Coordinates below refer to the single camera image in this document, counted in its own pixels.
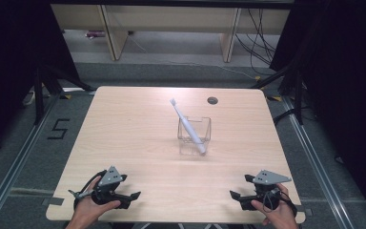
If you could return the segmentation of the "clear plastic container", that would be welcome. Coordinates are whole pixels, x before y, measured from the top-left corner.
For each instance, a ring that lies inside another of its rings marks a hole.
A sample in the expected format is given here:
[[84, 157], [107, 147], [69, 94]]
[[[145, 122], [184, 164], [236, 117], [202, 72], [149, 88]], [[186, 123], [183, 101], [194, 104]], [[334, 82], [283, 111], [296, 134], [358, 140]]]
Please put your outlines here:
[[[204, 150], [207, 150], [208, 145], [211, 141], [212, 120], [209, 117], [195, 117], [195, 116], [187, 116], [186, 119], [192, 126], [198, 138], [203, 143]], [[190, 156], [206, 155], [206, 153], [202, 153], [199, 150], [197, 144], [192, 140], [189, 132], [185, 129], [182, 120], [179, 120], [178, 123], [177, 139], [179, 141], [179, 153], [181, 155], [190, 155]]]

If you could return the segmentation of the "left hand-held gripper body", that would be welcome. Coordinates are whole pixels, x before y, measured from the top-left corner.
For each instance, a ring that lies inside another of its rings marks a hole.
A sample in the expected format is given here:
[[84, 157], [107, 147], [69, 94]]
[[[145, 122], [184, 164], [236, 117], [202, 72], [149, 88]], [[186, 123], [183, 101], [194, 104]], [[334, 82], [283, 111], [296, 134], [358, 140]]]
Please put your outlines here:
[[79, 200], [84, 197], [91, 197], [98, 205], [114, 200], [119, 200], [120, 202], [128, 201], [127, 196], [119, 195], [115, 192], [119, 184], [126, 178], [126, 175], [120, 175], [112, 165], [108, 170], [103, 170], [94, 175], [80, 191], [74, 192], [70, 190], [74, 197], [74, 204], [77, 205]]

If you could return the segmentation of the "person's right hand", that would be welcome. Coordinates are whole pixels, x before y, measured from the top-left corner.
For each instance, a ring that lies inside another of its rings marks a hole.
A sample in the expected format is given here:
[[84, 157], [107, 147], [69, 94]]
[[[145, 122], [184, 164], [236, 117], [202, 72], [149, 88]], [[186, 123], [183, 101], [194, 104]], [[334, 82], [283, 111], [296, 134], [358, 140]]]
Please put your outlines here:
[[297, 224], [292, 208], [283, 200], [274, 210], [268, 210], [257, 200], [252, 200], [252, 206], [265, 216], [262, 221], [263, 226], [272, 225], [275, 228], [279, 224]]

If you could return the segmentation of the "person's left hand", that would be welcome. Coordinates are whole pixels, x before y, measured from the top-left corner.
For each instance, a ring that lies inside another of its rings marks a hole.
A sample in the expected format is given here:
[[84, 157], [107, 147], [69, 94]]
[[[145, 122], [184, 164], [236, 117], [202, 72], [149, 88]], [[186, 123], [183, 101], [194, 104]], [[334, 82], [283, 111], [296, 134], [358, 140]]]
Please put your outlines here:
[[90, 197], [83, 198], [77, 204], [71, 221], [83, 224], [94, 224], [104, 213], [118, 207], [119, 200], [114, 200], [103, 205], [97, 205]]

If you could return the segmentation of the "black metal stand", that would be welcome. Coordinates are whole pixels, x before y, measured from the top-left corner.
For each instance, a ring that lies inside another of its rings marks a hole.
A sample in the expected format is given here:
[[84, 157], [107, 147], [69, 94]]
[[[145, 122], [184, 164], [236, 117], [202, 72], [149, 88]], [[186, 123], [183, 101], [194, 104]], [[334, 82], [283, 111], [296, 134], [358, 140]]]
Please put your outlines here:
[[261, 89], [264, 86], [276, 81], [278, 78], [283, 77], [278, 92], [280, 95], [289, 95], [290, 92], [295, 93], [295, 104], [293, 108], [280, 114], [274, 118], [274, 124], [287, 115], [294, 115], [295, 119], [300, 125], [303, 124], [302, 120], [302, 75], [299, 67], [295, 63], [290, 63], [288, 66], [274, 73], [273, 75], [261, 80], [252, 86], [252, 89]]
[[65, 92], [59, 83], [59, 79], [65, 79], [85, 92], [96, 91], [94, 87], [80, 80], [77, 71], [66, 73], [54, 66], [40, 64], [36, 68], [33, 85], [35, 98], [35, 125], [39, 124], [45, 115], [43, 87], [46, 87], [51, 95], [60, 95]]

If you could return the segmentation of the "small pink object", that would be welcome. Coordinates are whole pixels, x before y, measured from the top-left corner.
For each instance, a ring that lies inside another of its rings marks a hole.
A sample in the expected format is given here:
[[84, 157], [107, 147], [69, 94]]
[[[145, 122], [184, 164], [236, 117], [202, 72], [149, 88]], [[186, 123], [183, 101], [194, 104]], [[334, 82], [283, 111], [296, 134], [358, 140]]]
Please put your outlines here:
[[89, 39], [94, 39], [98, 37], [105, 37], [106, 34], [103, 31], [87, 31], [85, 36]]

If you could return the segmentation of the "dark curtain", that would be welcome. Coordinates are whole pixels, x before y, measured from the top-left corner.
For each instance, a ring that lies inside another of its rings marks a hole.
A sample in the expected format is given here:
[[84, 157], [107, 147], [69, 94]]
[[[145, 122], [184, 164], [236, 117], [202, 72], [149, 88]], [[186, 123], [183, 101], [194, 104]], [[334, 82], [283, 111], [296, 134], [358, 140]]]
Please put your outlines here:
[[366, 0], [295, 0], [271, 68], [290, 63], [324, 12], [303, 81], [337, 153], [366, 198]]
[[0, 0], [0, 135], [37, 71], [79, 78], [51, 1]]

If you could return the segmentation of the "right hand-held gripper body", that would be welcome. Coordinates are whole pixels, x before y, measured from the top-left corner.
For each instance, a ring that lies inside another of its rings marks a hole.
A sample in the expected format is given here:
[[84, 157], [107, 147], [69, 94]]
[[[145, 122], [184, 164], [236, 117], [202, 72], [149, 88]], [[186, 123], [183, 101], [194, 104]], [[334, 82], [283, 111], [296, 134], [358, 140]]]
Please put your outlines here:
[[280, 201], [278, 183], [290, 182], [292, 179], [268, 170], [261, 170], [256, 176], [246, 175], [245, 180], [255, 187], [255, 195], [242, 197], [243, 201], [257, 200], [265, 207], [274, 210]]

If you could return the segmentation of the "white electric toothbrush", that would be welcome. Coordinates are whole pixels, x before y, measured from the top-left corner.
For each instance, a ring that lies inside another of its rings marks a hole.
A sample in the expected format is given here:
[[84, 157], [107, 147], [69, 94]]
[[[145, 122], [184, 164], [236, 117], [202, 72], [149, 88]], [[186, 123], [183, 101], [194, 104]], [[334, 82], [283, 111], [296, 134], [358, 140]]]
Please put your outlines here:
[[181, 121], [181, 124], [183, 125], [186, 133], [189, 135], [189, 137], [185, 138], [185, 142], [191, 143], [196, 148], [198, 153], [205, 154], [206, 146], [205, 146], [204, 142], [201, 140], [201, 138], [198, 136], [193, 125], [190, 123], [188, 118], [186, 116], [184, 116], [181, 113], [181, 111], [178, 109], [174, 98], [170, 99], [170, 103], [172, 104], [175, 112], [177, 113], [179, 120]]

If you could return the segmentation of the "grey floor tape patch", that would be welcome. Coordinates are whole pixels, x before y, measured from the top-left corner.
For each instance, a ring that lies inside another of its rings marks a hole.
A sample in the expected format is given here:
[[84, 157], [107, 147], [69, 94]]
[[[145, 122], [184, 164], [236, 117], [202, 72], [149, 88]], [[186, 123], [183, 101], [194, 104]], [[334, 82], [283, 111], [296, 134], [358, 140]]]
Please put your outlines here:
[[49, 205], [58, 205], [61, 206], [63, 204], [64, 200], [62, 198], [44, 198], [42, 201], [42, 204], [44, 206]]

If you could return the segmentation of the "metal floor rail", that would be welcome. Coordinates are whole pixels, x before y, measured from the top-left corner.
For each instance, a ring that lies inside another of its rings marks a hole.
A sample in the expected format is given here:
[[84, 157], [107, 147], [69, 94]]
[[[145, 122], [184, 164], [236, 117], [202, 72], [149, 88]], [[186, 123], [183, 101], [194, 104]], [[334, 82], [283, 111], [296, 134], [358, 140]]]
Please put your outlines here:
[[22, 148], [20, 149], [19, 153], [17, 154], [15, 160], [13, 161], [12, 165], [10, 166], [8, 172], [6, 173], [3, 181], [0, 184], [0, 210], [2, 209], [7, 197], [10, 194], [10, 190], [17, 180], [19, 174], [21, 173], [24, 165], [28, 157], [31, 154], [31, 150], [36, 144], [38, 137], [41, 135], [41, 132], [45, 126], [45, 123], [51, 114], [51, 110], [53, 106], [59, 100], [58, 95], [52, 95], [49, 99], [47, 105], [43, 108], [43, 114], [40, 117], [39, 121], [34, 124], [26, 138]]
[[324, 169], [323, 164], [316, 153], [312, 141], [308, 137], [304, 126], [299, 122], [299, 118], [295, 116], [295, 105], [291, 102], [291, 99], [288, 96], [283, 97], [283, 105], [287, 112], [291, 112], [290, 120], [295, 129], [295, 133], [302, 145], [306, 157], [309, 159], [316, 179], [320, 185], [320, 188], [322, 189], [324, 197], [326, 198], [335, 216], [335, 220], [337, 221], [339, 228], [355, 229], [355, 226], [350, 219], [350, 215], [348, 214], [345, 205], [340, 199], [340, 196], [337, 193], [334, 184], [329, 178], [328, 173]]

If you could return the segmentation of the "light wooden desk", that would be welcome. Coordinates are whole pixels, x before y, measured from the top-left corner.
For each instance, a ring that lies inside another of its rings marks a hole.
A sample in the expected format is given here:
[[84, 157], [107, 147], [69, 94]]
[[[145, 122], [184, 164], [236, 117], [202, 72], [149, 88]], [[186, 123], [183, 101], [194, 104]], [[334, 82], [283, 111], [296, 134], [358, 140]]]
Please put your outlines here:
[[103, 31], [111, 59], [120, 58], [129, 31], [209, 32], [220, 35], [223, 61], [231, 61], [234, 37], [280, 35], [287, 10], [53, 4], [62, 30]]

